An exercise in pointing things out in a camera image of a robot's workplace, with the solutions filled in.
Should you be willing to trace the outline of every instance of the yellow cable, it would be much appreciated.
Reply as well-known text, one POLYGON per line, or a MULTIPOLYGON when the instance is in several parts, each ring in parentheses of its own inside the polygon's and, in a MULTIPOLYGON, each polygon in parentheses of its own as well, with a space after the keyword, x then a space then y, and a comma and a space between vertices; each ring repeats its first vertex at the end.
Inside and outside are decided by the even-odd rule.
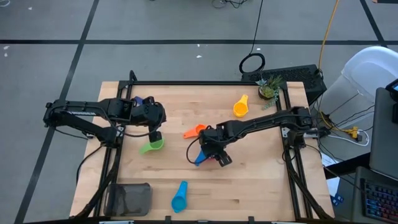
MULTIPOLYGON (((334 16, 335 16, 336 9, 337 9, 337 6, 338 6, 338 2, 339 2, 339 0, 336 0, 335 7, 333 8, 333 12, 331 13, 331 16, 330 16, 330 19, 329 19, 328 28, 326 29, 325 37, 323 38, 323 41, 322 41, 321 52, 320 52, 320 54, 319 54, 318 69, 321 69, 323 48, 324 48, 324 46, 325 46, 325 42, 326 42, 326 40, 327 40, 327 38, 328 38, 328 35, 329 35, 329 30, 330 30, 331 22, 333 21, 333 18, 334 18, 334 16)), ((323 117, 322 111, 320 111, 320 114, 321 114, 321 117, 322 117, 323 122, 324 122, 329 128, 331 128, 331 129, 333 129, 333 130, 337 130, 337 131, 344 131, 344 132, 347 132, 347 133, 349 133, 349 132, 352 131, 351 129, 338 129, 338 128, 333 127, 333 126, 332 126, 331 124, 329 124, 329 123, 326 121, 326 119, 323 117)))
MULTIPOLYGON (((330 26, 331 26, 331 22, 333 21, 333 18, 334 18, 334 16, 335 16, 338 3, 339 3, 339 0, 336 0, 335 6, 334 6, 334 8, 333 8, 333 12, 331 13, 331 16, 330 16, 330 19, 329 19, 328 28, 326 29, 325 37, 323 38, 323 41, 322 41, 321 52, 320 52, 320 54, 319 54, 319 61, 318 61, 318 69, 320 69, 320 70, 321 70, 321 65, 322 65, 323 48, 325 47, 325 42, 326 42, 326 40, 327 40, 327 38, 328 38, 329 30, 330 30, 330 26)), ((358 136, 358 127, 355 126, 355 127, 353 127, 352 129, 339 129, 339 128, 336 128, 336 127, 332 126, 331 124, 329 124, 329 122, 326 121, 326 119, 323 117, 322 111, 319 111, 319 113, 321 114, 321 117, 322 117, 323 122, 324 122, 329 128, 331 128, 331 129, 333 129, 333 130, 336 130, 336 131, 343 131, 343 132, 345 132, 345 133, 351 135, 353 138, 357 138, 357 136, 358 136)))
POLYGON ((337 9, 338 2, 339 2, 339 0, 336 0, 335 7, 333 8, 333 12, 331 13, 331 17, 330 17, 330 19, 329 19, 328 28, 326 29, 325 37, 323 38, 323 41, 322 41, 321 53, 320 53, 320 55, 319 55, 318 69, 321 69, 321 65, 322 65, 322 55, 323 55, 323 47, 325 46, 326 39, 328 38, 329 30, 330 30, 330 26, 331 26, 331 22, 333 21, 333 18, 334 18, 334 16, 335 16, 335 12, 336 12, 336 9, 337 9))

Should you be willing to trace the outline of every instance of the wooden tabletop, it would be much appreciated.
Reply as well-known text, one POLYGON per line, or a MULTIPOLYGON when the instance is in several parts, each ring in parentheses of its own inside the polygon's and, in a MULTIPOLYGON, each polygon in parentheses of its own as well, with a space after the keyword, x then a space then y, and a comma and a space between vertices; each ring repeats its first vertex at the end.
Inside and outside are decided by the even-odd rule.
MULTIPOLYGON (((98 100, 115 97, 117 86, 117 82, 103 82, 98 100)), ((288 83, 288 89, 292 106, 308 106, 302 83, 288 83)), ((257 221, 294 220, 279 128, 251 133, 229 144, 226 150, 233 163, 226 167, 220 167, 216 161, 196 167, 185 157, 192 139, 183 139, 183 133, 197 124, 215 127, 230 119, 246 120, 275 113, 275 106, 261 110, 266 102, 258 97, 256 86, 137 85, 132 88, 134 96, 153 96, 163 104, 167 122, 159 130, 165 145, 160 151, 140 155, 138 150, 148 138, 124 138, 118 183, 147 182, 153 194, 152 208, 146 216, 123 219, 164 220, 171 215, 172 220, 245 221, 248 216, 257 221), (249 112, 237 118, 232 108, 243 94, 249 96, 249 112), (188 182, 188 206, 174 213, 170 204, 182 180, 188 182)), ((99 117, 93 122, 109 126, 99 117)), ((128 126, 126 132, 142 134, 147 128, 128 126)), ((306 143, 318 148, 314 139, 306 139, 306 143)), ((85 156, 98 146, 96 139, 89 140, 85 156)), ((199 151, 196 142, 189 153, 191 160, 195 160, 199 151)), ((76 215, 98 188, 104 154, 102 149, 83 164, 70 215, 76 215)), ((309 191, 327 214, 334 217, 319 153, 306 147, 301 155, 309 191)), ((297 191, 300 213, 305 217, 302 194, 298 188, 297 191)))

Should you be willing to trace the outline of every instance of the green measuring cup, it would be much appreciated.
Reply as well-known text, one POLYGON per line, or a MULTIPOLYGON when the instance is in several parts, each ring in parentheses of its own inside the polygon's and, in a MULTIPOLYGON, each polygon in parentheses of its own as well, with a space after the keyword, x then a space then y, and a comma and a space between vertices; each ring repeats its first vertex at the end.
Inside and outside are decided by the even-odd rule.
POLYGON ((148 142, 147 144, 145 144, 140 148, 139 153, 144 154, 147 151, 159 150, 163 147, 163 145, 164 145, 164 139, 158 140, 156 142, 148 142))

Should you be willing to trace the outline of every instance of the white chair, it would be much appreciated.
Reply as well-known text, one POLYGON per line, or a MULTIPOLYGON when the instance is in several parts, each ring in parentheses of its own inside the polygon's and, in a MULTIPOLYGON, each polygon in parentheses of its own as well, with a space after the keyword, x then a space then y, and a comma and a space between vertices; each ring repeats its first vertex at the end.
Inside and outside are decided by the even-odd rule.
MULTIPOLYGON (((374 105, 376 89, 386 87, 397 78, 397 52, 385 47, 363 49, 346 63, 337 81, 324 92, 320 110, 325 114, 333 112, 331 120, 339 123, 374 105)), ((373 108, 356 115, 354 118, 366 114, 342 124, 339 128, 352 126, 362 119, 373 119, 373 114, 368 113, 370 111, 373 108)))

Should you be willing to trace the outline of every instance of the keyboard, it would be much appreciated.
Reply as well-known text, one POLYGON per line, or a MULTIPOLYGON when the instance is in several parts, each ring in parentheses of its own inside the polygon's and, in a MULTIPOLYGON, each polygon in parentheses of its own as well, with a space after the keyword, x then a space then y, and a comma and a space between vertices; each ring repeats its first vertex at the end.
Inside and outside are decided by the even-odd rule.
POLYGON ((398 188, 361 179, 363 214, 398 224, 398 188))

